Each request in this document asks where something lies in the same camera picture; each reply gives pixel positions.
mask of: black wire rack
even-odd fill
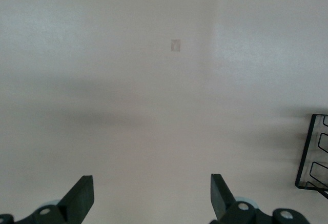
[[[328,199],[328,115],[313,114],[295,186],[315,190]]]

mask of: small square mark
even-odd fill
[[[171,51],[180,51],[180,40],[172,39],[171,40]]]

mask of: silver bolt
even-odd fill
[[[43,209],[40,211],[40,215],[46,215],[50,212],[50,209],[49,208],[46,208],[46,209]]]
[[[281,211],[280,215],[286,219],[293,219],[293,215],[291,214],[291,212],[288,212],[286,210]]]
[[[240,204],[238,204],[238,208],[240,208],[241,210],[248,210],[249,207],[246,203],[241,202]]]

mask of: glossy white surface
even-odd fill
[[[84,223],[206,224],[221,173],[268,214],[326,223],[294,180],[310,114],[328,113],[327,4],[0,0],[1,212],[92,174]]]

